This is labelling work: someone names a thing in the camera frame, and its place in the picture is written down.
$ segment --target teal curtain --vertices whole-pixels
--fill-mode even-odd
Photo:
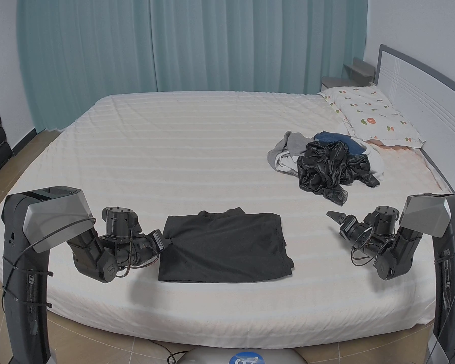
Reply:
[[[19,0],[37,130],[104,96],[176,90],[317,93],[362,58],[367,0]]]

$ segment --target tile floor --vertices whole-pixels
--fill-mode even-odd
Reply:
[[[0,202],[27,166],[52,142],[58,132],[44,131],[0,170]],[[149,340],[90,328],[52,312],[48,315],[49,341],[59,363],[68,364],[166,364],[168,353]],[[421,364],[431,324],[341,343],[296,350],[308,363],[321,364]],[[193,346],[162,343],[172,352]],[[0,306],[0,363],[12,355],[7,325]]]

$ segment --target baseboard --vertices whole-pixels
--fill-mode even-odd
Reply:
[[[24,138],[15,145],[15,147],[12,148],[12,154],[14,156],[17,155],[20,152],[20,150],[23,149],[27,145],[27,143],[30,142],[36,135],[37,131],[34,128],[27,135],[25,135]]]

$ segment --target white patterned pillow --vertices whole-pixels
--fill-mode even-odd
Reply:
[[[320,92],[353,137],[385,146],[421,148],[425,140],[377,86],[340,86]]]

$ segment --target white wall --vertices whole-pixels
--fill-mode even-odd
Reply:
[[[34,128],[20,73],[16,10],[17,0],[0,0],[0,117],[12,148]]]
[[[455,0],[369,0],[366,62],[381,43],[455,81]]]

